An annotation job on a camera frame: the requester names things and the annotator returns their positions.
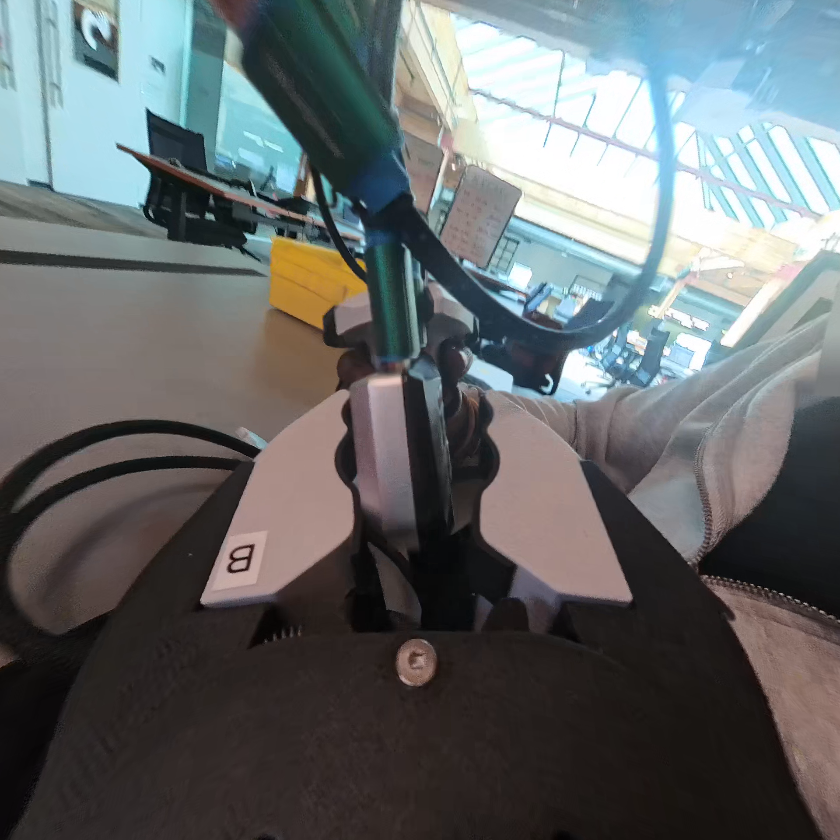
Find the white double door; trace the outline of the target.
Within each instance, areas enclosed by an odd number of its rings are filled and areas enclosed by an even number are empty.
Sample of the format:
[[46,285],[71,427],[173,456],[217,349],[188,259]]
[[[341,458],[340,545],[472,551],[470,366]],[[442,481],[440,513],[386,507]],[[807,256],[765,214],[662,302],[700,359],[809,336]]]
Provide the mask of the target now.
[[4,182],[122,203],[119,2],[1,2]]

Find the yellow plastic bin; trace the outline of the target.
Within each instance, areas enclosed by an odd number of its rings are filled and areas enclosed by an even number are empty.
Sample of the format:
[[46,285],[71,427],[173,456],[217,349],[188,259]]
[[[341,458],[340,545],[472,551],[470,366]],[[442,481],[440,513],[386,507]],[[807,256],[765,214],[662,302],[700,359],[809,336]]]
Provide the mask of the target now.
[[269,254],[269,305],[322,330],[329,310],[366,291],[366,285],[330,248],[290,238],[272,239]]

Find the black framed paper sign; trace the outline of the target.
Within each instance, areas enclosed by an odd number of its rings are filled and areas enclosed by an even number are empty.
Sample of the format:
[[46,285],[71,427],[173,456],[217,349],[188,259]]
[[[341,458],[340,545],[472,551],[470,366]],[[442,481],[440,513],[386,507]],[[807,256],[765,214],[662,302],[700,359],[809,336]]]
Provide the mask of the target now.
[[839,281],[839,254],[821,250],[798,266],[792,278],[774,277],[742,310],[720,345],[725,354],[776,340],[833,307]]

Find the black mesh desk chair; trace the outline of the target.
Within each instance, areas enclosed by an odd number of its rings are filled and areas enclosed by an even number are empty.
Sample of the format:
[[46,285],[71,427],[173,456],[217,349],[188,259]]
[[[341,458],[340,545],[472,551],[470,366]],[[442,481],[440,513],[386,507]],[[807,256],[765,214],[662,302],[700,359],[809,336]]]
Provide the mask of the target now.
[[145,116],[151,155],[178,161],[191,172],[208,172],[205,140],[201,133],[185,129],[148,109]]

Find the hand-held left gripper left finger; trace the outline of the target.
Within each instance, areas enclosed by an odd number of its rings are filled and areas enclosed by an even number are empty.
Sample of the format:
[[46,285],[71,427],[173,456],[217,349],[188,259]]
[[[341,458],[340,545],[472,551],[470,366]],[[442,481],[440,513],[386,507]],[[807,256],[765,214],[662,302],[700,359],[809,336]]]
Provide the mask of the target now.
[[353,493],[336,466],[348,396],[332,394],[256,457],[201,606],[276,602],[353,536]]

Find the row of black office chairs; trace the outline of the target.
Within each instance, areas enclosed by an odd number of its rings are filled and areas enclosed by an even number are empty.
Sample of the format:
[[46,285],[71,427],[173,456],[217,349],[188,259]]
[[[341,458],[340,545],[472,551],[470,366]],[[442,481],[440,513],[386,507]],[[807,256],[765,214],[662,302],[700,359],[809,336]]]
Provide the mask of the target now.
[[672,335],[665,326],[664,308],[652,300],[645,303],[606,339],[582,351],[597,373],[582,382],[585,396],[617,385],[645,388],[655,381]]

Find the brown office chair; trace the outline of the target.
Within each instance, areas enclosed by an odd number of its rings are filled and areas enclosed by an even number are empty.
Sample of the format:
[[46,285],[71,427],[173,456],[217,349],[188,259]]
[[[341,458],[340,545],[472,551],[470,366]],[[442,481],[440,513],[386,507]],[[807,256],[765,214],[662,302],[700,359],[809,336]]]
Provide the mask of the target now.
[[567,352],[550,355],[528,349],[524,344],[506,338],[492,323],[481,321],[479,333],[483,361],[510,373],[512,383],[541,394],[555,396],[559,389],[561,372],[568,357]]

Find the person's right forearm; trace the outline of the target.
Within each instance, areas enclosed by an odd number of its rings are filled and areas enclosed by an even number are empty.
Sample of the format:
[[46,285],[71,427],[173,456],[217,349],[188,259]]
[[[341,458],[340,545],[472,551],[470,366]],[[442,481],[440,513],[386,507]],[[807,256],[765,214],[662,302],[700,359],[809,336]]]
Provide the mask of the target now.
[[683,381],[561,403],[491,391],[596,464],[697,564],[766,497],[816,383],[825,314]]

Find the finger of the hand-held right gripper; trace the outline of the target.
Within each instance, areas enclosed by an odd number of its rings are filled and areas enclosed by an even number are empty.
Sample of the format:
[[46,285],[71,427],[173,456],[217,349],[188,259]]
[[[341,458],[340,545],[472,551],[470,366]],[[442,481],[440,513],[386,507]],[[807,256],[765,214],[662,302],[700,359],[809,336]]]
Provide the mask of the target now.
[[374,348],[369,292],[353,295],[324,314],[323,343],[334,349]]
[[433,298],[426,322],[426,342],[464,340],[476,333],[477,320],[472,312],[454,299]]

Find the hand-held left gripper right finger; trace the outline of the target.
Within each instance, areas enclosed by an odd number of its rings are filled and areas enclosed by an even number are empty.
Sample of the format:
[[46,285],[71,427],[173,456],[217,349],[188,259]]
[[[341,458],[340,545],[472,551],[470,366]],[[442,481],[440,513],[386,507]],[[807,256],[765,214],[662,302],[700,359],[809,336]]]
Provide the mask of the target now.
[[627,607],[633,597],[581,458],[546,423],[486,394],[495,475],[479,498],[478,534],[513,566],[506,596],[526,607]]

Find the brown-topped office desk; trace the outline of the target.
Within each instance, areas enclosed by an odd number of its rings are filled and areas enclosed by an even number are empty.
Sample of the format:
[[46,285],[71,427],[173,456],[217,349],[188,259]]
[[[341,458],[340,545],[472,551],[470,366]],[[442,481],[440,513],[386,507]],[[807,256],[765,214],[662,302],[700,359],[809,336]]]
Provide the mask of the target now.
[[175,216],[171,218],[169,225],[171,232],[168,234],[172,240],[186,240],[186,196],[190,190],[205,193],[213,199],[220,198],[230,203],[234,210],[246,208],[248,210],[245,216],[246,221],[255,220],[257,224],[272,227],[294,223],[304,228],[310,227],[311,230],[318,228],[329,234],[329,226],[318,217],[293,213],[275,203],[252,196],[242,188],[233,187],[210,175],[196,173],[155,155],[138,152],[121,143],[117,143],[116,147],[144,165],[152,175],[161,180],[164,186],[169,186],[173,190],[175,198],[171,210]]

